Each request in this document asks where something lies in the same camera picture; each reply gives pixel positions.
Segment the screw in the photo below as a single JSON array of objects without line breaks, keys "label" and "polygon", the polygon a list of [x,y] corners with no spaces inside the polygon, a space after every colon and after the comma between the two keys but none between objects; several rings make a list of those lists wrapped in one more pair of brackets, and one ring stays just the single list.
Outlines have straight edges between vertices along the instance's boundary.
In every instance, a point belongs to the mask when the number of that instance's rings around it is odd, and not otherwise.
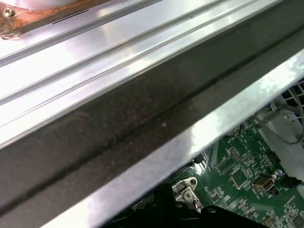
[{"label": "screw", "polygon": [[284,119],[289,119],[290,118],[290,114],[289,113],[287,113],[287,114],[284,114]]},{"label": "screw", "polygon": [[184,194],[185,200],[190,200],[191,199],[191,195],[192,195],[192,193],[190,191],[186,191],[185,194]]},{"label": "screw", "polygon": [[4,16],[5,17],[12,17],[16,14],[16,12],[12,9],[5,9],[4,12],[3,12]]}]

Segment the capacitor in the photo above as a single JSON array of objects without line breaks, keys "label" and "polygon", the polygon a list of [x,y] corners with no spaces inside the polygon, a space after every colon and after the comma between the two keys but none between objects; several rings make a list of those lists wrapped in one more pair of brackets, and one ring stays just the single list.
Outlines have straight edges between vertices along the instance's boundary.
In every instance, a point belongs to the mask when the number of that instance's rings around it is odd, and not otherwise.
[{"label": "capacitor", "polygon": [[275,170],[275,175],[277,176],[277,177],[282,177],[283,176],[283,170],[281,170],[281,169],[276,169]]},{"label": "capacitor", "polygon": [[240,126],[236,126],[235,128],[233,128],[231,131],[227,132],[227,136],[232,137],[232,136],[237,136],[239,131],[240,131]]},{"label": "capacitor", "polygon": [[275,181],[277,179],[277,176],[275,174],[272,174],[271,179],[273,179]]}]

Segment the copper plate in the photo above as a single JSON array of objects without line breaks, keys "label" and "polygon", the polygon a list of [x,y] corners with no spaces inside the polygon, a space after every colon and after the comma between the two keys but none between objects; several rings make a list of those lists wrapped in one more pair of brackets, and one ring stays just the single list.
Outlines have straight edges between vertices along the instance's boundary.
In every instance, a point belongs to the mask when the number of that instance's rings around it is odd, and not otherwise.
[{"label": "copper plate", "polygon": [[[80,13],[110,0],[81,0],[69,6],[49,10],[32,10],[13,7],[0,2],[0,36],[12,39],[20,34],[37,29],[71,15]],[[6,17],[6,9],[12,9],[14,16]]]}]

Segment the microchip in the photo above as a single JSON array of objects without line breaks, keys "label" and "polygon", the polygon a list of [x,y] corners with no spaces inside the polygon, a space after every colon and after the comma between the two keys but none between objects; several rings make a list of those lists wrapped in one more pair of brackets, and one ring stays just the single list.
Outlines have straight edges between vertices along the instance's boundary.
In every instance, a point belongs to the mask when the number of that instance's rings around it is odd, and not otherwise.
[{"label": "microchip", "polygon": [[270,152],[267,156],[273,164],[278,164],[281,162],[280,158],[275,152]]},{"label": "microchip", "polygon": [[231,174],[231,179],[237,188],[241,188],[247,181],[247,176],[242,169],[238,169]]},{"label": "microchip", "polygon": [[250,211],[246,214],[246,217],[250,219],[253,215],[254,213]]},{"label": "microchip", "polygon": [[297,215],[294,219],[293,219],[293,224],[296,228],[302,228],[304,225],[304,220],[302,218],[301,215]]},{"label": "microchip", "polygon": [[273,223],[274,223],[274,221],[270,217],[267,217],[264,219],[265,226],[271,227],[273,225]]},{"label": "microchip", "polygon": [[220,199],[220,197],[218,196],[218,194],[212,196],[213,202],[217,202],[219,199]]},{"label": "microchip", "polygon": [[195,164],[200,164],[205,160],[204,156],[200,153],[198,156],[195,157],[195,159],[193,160],[193,162]]}]

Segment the metal bracket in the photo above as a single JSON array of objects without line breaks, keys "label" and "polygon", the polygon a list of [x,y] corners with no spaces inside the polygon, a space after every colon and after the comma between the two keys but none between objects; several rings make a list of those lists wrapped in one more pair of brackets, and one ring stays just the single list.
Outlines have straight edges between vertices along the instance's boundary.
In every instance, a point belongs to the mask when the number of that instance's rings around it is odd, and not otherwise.
[{"label": "metal bracket", "polygon": [[183,202],[189,208],[194,208],[198,213],[201,212],[203,206],[194,190],[196,189],[198,180],[195,177],[184,179],[172,186],[174,197],[177,202]]}]

